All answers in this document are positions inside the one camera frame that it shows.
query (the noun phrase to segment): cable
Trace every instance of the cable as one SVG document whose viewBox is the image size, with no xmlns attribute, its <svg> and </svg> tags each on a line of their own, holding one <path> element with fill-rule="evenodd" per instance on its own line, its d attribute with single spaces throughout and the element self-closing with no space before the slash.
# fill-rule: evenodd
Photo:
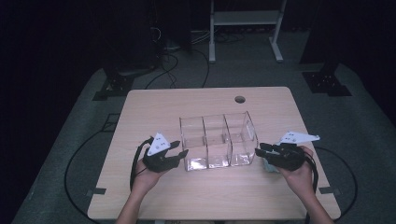
<svg viewBox="0 0 396 224">
<path fill-rule="evenodd" d="M 71 197 L 71 195 L 70 195 L 69 189 L 67 188 L 67 174 L 68 174 L 68 171 L 69 171 L 69 168 L 70 168 L 70 164 L 72 163 L 73 159 L 76 157 L 76 155 L 81 151 L 82 148 L 84 148 L 84 146 L 85 146 L 90 140 L 92 140 L 92 139 L 93 139 L 97 134 L 99 134 L 99 133 L 113 133 L 113 132 L 114 132 L 114 131 L 111 132 L 111 131 L 108 131 L 108 130 L 107 130 L 108 127 L 111 127 L 111 126 L 113 126 L 113 125 L 117 126 L 117 123 L 118 123 L 117 121 L 116 121 L 116 122 L 109 122 L 109 118 L 110 118 L 110 116 L 112 116 L 112 115 L 118 115 L 118 114 L 109 114 L 109 115 L 107 115 L 107 120 L 106 120 L 105 124 L 103 125 L 102 129 L 101 129 L 100 131 L 97 131 L 97 132 L 94 133 L 93 135 L 91 135 L 89 138 L 87 138 L 87 139 L 78 147 L 78 149 L 73 153 L 72 157 L 69 159 L 69 162 L 67 163 L 67 166 L 66 166 L 66 170 L 64 171 L 64 191 L 65 191 L 65 193 L 66 193 L 67 199 L 68 199 L 69 202 L 75 207 L 75 209 L 76 209 L 78 212 L 80 212 L 85 218 L 87 218 L 88 220 L 90 220 L 91 222 L 96 223 L 96 224 L 100 224 L 100 222 L 98 222 L 98 221 L 96 221 L 96 220 L 94 220 L 94 219 L 88 217 L 88 215 L 87 215 L 85 212 L 83 212 L 83 211 L 76 205 L 76 203 L 73 201 L 73 199 L 72 199 L 72 197 Z"/>
<path fill-rule="evenodd" d="M 305 153 L 305 161 L 308 162 L 308 164 L 311 166 L 312 172 L 314 173 L 314 181 L 312 183 L 312 188 L 314 189 L 314 192 L 317 192 L 318 188 L 318 169 L 317 169 L 317 164 L 315 163 L 314 158 L 312 158 L 311 155 L 308 153 Z M 308 213 L 306 213 L 305 216 L 305 224 L 309 224 L 311 217 L 309 216 Z"/>
<path fill-rule="evenodd" d="M 198 50 L 198 49 L 192 49 L 192 51 L 196 51 L 196 52 L 198 52 L 198 53 L 200 53 L 202 56 L 204 56 L 204 58 L 205 58 L 205 62 L 206 62 L 206 74 L 205 74 L 205 80 L 204 80 L 204 82 L 202 83 L 202 85 L 201 85 L 201 88 L 203 88 L 204 86 L 205 86 L 205 84 L 206 84 L 206 82 L 207 82 L 207 78 L 209 77 L 209 70 L 210 70 L 210 67 L 209 67 L 209 60 L 207 59 L 207 57 L 206 57 L 206 55 L 204 54 L 204 53 L 202 53 L 200 50 Z M 149 88 L 149 86 L 157 79 L 157 78 L 159 78 L 159 77 L 161 77 L 161 76 L 163 76 L 163 75 L 165 75 L 165 74 L 168 74 L 169 76 L 172 76 L 174 79 L 172 79 L 171 77 L 171 80 L 172 80 L 172 84 L 171 84 L 171 86 L 172 85 L 174 85 L 175 86 L 175 83 L 176 83 L 176 77 L 173 75 L 173 74 L 171 74 L 170 73 L 170 71 L 172 71 L 177 65 L 178 65 L 178 58 L 175 56 L 175 55 L 172 55 L 172 54 L 166 54 L 166 55 L 168 55 L 168 56 L 171 56 L 171 57 L 173 57 L 174 59 L 176 59 L 176 64 L 171 68 L 171 69 L 169 69 L 169 70 L 165 70 L 163 73 L 160 73 L 158 76 L 156 76 L 154 79 L 152 79 L 147 85 L 146 85 L 146 87 L 145 87 L 145 90 L 147 90 L 148 88 Z"/>
<path fill-rule="evenodd" d="M 347 164 L 347 162 L 341 156 L 339 156 L 335 152 L 333 152 L 333 151 L 331 151 L 331 150 L 329 150 L 329 149 L 327 149 L 325 147 L 314 147 L 314 148 L 315 149 L 320 149 L 320 150 L 323 150 L 323 151 L 327 151 L 327 152 L 333 154 L 336 158 L 338 158 L 345 165 L 345 167 L 348 169 L 348 171 L 352 175 L 353 183 L 355 185 L 355 188 L 354 188 L 355 193 L 354 193 L 352 202 L 349 204 L 349 206 L 346 208 L 346 210 L 344 210 L 344 212 L 341 213 L 341 216 L 339 218 L 334 220 L 334 222 L 337 222 L 338 220 L 340 220 L 341 217 L 345 216 L 349 212 L 349 210 L 352 208 L 352 206 L 355 204 L 356 199 L 358 198 L 358 181 L 357 181 L 356 176 L 353 173 L 352 169 L 350 168 L 350 166 Z"/>
<path fill-rule="evenodd" d="M 151 83 L 153 83 L 157 78 L 159 78 L 159 77 L 161 77 L 161 76 L 163 76 L 163 75 L 165 75 L 165 74 L 168 74 L 170 71 L 172 71 L 172 70 L 173 70 L 174 68 L 176 68 L 176 66 L 178 65 L 178 58 L 177 58 L 176 56 L 174 56 L 174 55 L 172 55 L 172 54 L 167 54 L 167 55 L 173 57 L 174 59 L 176 59 L 175 65 L 172 66 L 171 69 L 165 70 L 163 73 L 159 74 L 159 75 L 156 76 L 154 79 L 152 79 L 152 80 L 146 85 L 145 90 L 147 90 L 147 89 L 149 88 L 149 85 L 151 85 Z"/>
</svg>

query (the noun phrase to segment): black stand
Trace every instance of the black stand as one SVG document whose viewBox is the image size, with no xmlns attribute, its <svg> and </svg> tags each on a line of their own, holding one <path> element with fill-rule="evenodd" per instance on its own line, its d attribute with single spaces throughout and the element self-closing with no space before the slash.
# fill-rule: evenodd
<svg viewBox="0 0 396 224">
<path fill-rule="evenodd" d="M 319 72 L 303 72 L 306 83 L 313 93 L 327 93 L 329 96 L 351 96 L 346 86 L 334 75 L 339 62 L 335 55 L 325 62 Z"/>
</svg>

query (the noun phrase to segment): transparent box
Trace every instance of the transparent box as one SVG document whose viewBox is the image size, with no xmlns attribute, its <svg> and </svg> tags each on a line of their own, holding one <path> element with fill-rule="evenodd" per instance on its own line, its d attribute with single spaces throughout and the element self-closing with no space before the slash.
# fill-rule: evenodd
<svg viewBox="0 0 396 224">
<path fill-rule="evenodd" d="M 248 112 L 180 118 L 186 171 L 248 165 L 259 142 Z"/>
</svg>

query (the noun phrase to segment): wooden table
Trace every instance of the wooden table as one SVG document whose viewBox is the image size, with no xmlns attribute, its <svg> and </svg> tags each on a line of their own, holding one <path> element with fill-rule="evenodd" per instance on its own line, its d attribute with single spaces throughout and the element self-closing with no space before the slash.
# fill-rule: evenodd
<svg viewBox="0 0 396 224">
<path fill-rule="evenodd" d="M 246 101 L 238 104 L 236 96 Z M 169 142 L 181 140 L 179 118 L 246 111 L 259 142 L 273 144 L 287 131 L 307 133 L 290 90 L 285 87 L 130 91 L 97 183 L 97 188 L 106 189 L 106 193 L 93 195 L 89 217 L 117 218 L 130 192 L 136 148 L 151 135 L 161 132 Z M 304 145 L 313 148 L 311 143 Z M 181 145 L 167 156 L 180 151 Z M 314 158 L 318 187 L 329 187 L 318 157 Z M 320 194 L 318 190 L 317 195 L 332 218 L 340 216 L 332 193 Z M 266 172 L 262 158 L 255 157 L 250 165 L 189 172 L 181 161 L 148 193 L 139 218 L 280 220 L 303 219 L 305 212 L 282 175 Z"/>
</svg>

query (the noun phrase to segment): forearm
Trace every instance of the forearm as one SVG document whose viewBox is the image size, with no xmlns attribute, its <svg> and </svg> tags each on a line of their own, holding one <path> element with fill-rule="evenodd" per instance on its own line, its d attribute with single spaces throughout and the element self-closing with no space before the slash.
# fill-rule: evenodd
<svg viewBox="0 0 396 224">
<path fill-rule="evenodd" d="M 123 206 L 119 217 L 117 218 L 117 224 L 135 224 L 139 214 L 140 204 L 142 203 L 144 195 L 131 194 L 128 197 L 125 205 Z"/>
<path fill-rule="evenodd" d="M 329 214 L 323 208 L 315 194 L 308 197 L 300 198 L 303 202 L 311 220 L 315 224 L 334 223 Z"/>
</svg>

